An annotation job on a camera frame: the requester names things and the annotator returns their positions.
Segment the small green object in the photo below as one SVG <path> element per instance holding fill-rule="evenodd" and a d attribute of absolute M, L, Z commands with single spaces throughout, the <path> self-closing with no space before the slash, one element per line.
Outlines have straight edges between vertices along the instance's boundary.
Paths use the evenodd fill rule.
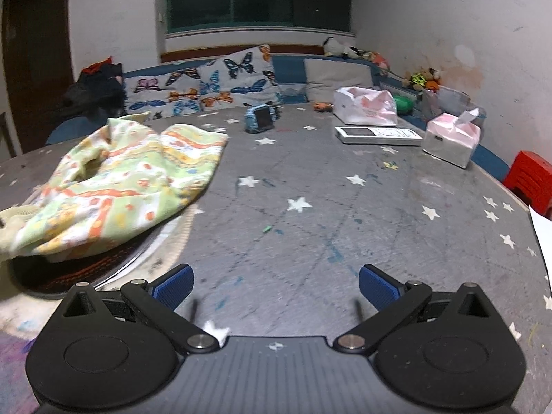
<path fill-rule="evenodd" d="M 393 99 L 397 104 L 397 113 L 399 115 L 408 114 L 412 112 L 412 109 L 414 109 L 414 103 L 406 96 L 393 95 Z"/>

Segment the metal screw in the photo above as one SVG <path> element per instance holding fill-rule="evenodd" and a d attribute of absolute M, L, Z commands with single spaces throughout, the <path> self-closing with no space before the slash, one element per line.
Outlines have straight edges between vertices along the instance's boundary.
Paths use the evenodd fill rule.
<path fill-rule="evenodd" d="M 194 349 L 206 349 L 215 343 L 213 336 L 209 334 L 194 334 L 188 338 L 188 345 Z"/>
<path fill-rule="evenodd" d="M 362 336 L 358 336 L 358 334 L 344 334 L 337 340 L 337 343 L 343 348 L 356 350 L 364 347 L 366 341 Z"/>

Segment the blue sofa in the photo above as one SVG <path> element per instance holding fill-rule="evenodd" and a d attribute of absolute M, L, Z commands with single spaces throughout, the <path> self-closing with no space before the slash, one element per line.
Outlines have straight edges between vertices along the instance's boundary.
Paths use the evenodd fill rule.
<path fill-rule="evenodd" d="M 374 85 L 380 85 L 382 82 L 385 82 L 394 87 L 401 87 L 401 82 L 391 77 L 381 76 L 379 67 L 366 60 L 309 55 L 272 55 L 274 74 L 280 85 L 280 93 L 282 94 L 284 104 L 301 104 L 308 102 L 305 91 L 307 76 L 303 62 L 304 59 L 308 58 L 363 64 L 370 67 Z M 125 73 L 124 77 L 157 76 L 159 74 L 171 73 L 181 68 L 198 67 L 209 62 L 209 60 L 210 59 L 193 59 L 178 63 L 164 64 L 142 70 L 130 71 L 129 73 Z M 426 129 L 426 123 L 418 116 L 416 110 L 412 115 L 406 115 L 402 118 L 420 129 Z M 106 121 L 107 115 L 106 117 L 98 116 L 96 118 L 83 116 L 72 118 L 56 127 L 49 136 L 47 143 L 51 145 L 89 135 L 103 126 Z M 499 181 L 504 180 L 509 170 L 509 167 L 503 160 L 481 145 L 477 147 L 472 160 Z"/>

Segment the butterfly pillow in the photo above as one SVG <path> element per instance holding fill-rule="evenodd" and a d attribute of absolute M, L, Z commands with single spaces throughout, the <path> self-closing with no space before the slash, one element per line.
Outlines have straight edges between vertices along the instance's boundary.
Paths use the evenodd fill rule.
<path fill-rule="evenodd" d="M 261 45 L 198 67 L 203 110 L 279 102 L 270 47 Z"/>
<path fill-rule="evenodd" d="M 126 78 L 126 112 L 136 114 L 150 111 L 150 119 L 200 112 L 199 82 L 200 77 L 195 68 L 159 76 Z"/>

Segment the beige pillow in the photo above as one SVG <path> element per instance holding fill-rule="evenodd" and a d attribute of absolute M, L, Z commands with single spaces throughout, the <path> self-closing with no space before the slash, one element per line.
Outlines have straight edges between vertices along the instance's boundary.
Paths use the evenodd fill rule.
<path fill-rule="evenodd" d="M 326 59 L 305 59 L 307 98 L 313 102 L 332 102 L 333 92 L 341 87 L 372 87 L 370 66 Z"/>

